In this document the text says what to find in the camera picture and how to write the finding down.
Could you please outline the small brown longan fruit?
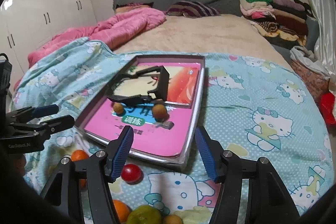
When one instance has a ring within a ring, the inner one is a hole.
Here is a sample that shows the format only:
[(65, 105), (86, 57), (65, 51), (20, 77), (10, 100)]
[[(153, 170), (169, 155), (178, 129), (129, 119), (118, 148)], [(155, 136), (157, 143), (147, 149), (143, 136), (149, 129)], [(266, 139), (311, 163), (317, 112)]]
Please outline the small brown longan fruit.
[(124, 113), (124, 107), (121, 103), (115, 102), (113, 104), (113, 111), (117, 114), (117, 115), (122, 115)]

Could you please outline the large brown longan fruit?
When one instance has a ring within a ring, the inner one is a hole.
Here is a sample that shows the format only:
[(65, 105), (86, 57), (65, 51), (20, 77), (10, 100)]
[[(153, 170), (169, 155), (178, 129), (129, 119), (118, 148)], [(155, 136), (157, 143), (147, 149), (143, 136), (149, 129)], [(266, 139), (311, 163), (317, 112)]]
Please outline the large brown longan fruit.
[(156, 121), (165, 121), (169, 117), (166, 107), (161, 104), (155, 104), (152, 109), (152, 116)]

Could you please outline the pink quilt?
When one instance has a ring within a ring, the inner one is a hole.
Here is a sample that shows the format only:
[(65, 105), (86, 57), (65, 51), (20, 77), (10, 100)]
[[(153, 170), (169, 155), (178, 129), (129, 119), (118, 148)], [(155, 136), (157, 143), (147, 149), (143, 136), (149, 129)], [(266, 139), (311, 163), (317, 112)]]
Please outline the pink quilt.
[(88, 37), (105, 43), (110, 50), (124, 45), (137, 35), (152, 30), (163, 24), (166, 16), (162, 11), (141, 7), (112, 16), (98, 22), (95, 26), (69, 28), (62, 34), (56, 35), (37, 51), (28, 55), (29, 66), (32, 68), (40, 59), (46, 57), (68, 43)]

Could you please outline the hello kitty blue quilt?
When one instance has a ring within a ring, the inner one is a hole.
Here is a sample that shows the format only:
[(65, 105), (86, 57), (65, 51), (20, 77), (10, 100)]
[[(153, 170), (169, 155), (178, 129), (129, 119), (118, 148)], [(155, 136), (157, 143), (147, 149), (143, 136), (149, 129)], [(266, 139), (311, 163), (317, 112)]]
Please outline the hello kitty blue quilt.
[[(90, 100), (138, 52), (113, 53), (105, 44), (77, 39), (42, 58), (24, 75), (12, 109), (56, 104), (59, 115), (78, 117)], [(284, 67), (262, 60), (205, 53), (206, 81), (198, 123), (212, 139), (244, 159), (267, 157), (299, 214), (333, 185), (334, 169), (326, 124), (303, 81)], [(187, 223), (209, 219), (219, 186), (206, 174), (196, 147), (187, 168), (174, 172), (139, 162), (144, 178), (135, 185), (118, 179), (112, 197), (131, 209), (141, 205), (176, 214)]]

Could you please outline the orange tangerine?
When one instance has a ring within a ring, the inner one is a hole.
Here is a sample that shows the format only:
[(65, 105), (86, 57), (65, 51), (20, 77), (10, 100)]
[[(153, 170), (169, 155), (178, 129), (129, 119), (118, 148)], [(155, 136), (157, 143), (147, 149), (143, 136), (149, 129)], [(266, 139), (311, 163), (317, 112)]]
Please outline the orange tangerine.
[(113, 200), (113, 204), (116, 209), (118, 219), (121, 223), (125, 223), (131, 212), (129, 207), (120, 200)]
[(88, 158), (89, 158), (88, 154), (81, 149), (77, 149), (77, 150), (73, 151), (72, 154), (71, 154), (71, 160), (72, 161), (85, 160), (85, 159), (88, 159)]

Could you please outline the striped purple pillow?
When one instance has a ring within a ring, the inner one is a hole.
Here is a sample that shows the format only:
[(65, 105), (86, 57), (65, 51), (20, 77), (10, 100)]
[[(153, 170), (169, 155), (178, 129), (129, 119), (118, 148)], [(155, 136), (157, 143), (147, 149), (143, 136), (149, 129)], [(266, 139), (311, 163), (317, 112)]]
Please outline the striped purple pillow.
[(219, 16), (220, 12), (201, 2), (179, 1), (171, 5), (166, 14), (169, 16), (184, 16), (185, 18), (202, 18)]

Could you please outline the pile of folded clothes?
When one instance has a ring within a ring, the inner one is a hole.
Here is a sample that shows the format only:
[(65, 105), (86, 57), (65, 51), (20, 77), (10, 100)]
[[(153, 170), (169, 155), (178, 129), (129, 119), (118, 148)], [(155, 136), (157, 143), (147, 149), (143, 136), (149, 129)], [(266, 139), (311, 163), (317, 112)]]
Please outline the pile of folded clothes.
[(312, 50), (319, 38), (319, 23), (311, 6), (300, 0), (240, 0), (240, 11), (275, 47)]

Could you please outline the black plastic frame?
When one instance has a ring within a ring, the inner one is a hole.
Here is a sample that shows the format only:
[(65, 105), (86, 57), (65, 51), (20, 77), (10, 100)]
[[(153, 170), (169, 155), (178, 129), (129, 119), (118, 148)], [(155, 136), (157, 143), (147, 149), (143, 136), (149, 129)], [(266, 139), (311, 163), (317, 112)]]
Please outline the black plastic frame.
[(169, 72), (163, 66), (134, 67), (131, 72), (117, 73), (107, 84), (105, 96), (126, 106), (166, 101)]

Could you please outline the beige bed sheet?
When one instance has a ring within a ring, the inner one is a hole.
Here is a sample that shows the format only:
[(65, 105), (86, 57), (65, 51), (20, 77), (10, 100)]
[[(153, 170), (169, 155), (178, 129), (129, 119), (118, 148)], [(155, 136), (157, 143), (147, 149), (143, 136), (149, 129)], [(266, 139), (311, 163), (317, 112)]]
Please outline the beige bed sheet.
[(163, 24), (141, 33), (114, 52), (135, 51), (229, 53), (264, 59), (290, 69), (284, 57), (248, 20), (231, 14), (196, 19), (167, 16)]

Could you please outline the white wardrobe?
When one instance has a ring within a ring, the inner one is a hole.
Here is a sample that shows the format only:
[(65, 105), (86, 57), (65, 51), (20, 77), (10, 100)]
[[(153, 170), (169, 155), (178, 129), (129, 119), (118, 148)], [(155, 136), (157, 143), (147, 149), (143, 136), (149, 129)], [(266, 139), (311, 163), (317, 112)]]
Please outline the white wardrobe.
[(70, 27), (96, 23), (91, 0), (4, 0), (1, 4), (1, 52), (13, 69), (11, 84), (29, 69), (28, 55)]

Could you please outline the red cream booklet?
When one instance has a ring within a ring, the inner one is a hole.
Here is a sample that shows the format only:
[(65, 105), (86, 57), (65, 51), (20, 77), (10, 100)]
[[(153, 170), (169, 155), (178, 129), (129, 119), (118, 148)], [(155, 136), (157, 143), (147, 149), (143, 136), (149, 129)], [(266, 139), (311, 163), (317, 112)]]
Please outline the red cream booklet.
[[(169, 73), (167, 102), (190, 105), (198, 82), (200, 65), (198, 63), (171, 63), (164, 66)], [(116, 88), (120, 96), (146, 95), (147, 91), (157, 87), (158, 72), (149, 72), (136, 79), (124, 79)]]

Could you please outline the red cherry tomato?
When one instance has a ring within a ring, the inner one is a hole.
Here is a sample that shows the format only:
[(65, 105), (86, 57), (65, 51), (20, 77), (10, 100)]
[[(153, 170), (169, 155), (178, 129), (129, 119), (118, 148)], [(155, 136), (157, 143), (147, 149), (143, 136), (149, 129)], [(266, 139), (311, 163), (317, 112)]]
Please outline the red cherry tomato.
[(121, 178), (128, 184), (138, 183), (142, 179), (142, 170), (135, 164), (126, 164), (122, 169)]

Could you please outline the pink exercise book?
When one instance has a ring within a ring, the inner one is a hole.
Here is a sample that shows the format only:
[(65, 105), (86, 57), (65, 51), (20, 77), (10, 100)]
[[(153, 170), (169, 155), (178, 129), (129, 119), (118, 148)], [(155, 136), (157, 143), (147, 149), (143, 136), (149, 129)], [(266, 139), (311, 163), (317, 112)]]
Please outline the pink exercise book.
[(106, 144), (117, 139), (125, 126), (131, 126), (134, 132), (132, 153), (136, 157), (153, 157), (159, 161), (184, 161), (190, 149), (191, 139), (199, 112), (199, 88), (203, 75), (200, 65), (198, 82), (190, 105), (162, 102), (169, 117), (165, 121), (156, 121), (151, 109), (158, 102), (137, 106), (126, 106), (124, 113), (117, 115), (113, 111), (114, 102), (102, 96), (96, 106), (89, 107), (89, 114), (82, 129), (95, 141)]

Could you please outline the grey cardboard box tray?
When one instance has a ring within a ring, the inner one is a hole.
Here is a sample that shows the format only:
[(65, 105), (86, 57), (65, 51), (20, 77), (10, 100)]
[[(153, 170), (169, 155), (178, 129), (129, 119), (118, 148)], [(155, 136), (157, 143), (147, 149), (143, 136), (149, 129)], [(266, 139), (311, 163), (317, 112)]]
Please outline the grey cardboard box tray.
[(75, 127), (101, 145), (134, 131), (130, 155), (184, 169), (199, 117), (205, 58), (137, 55), (94, 96)]

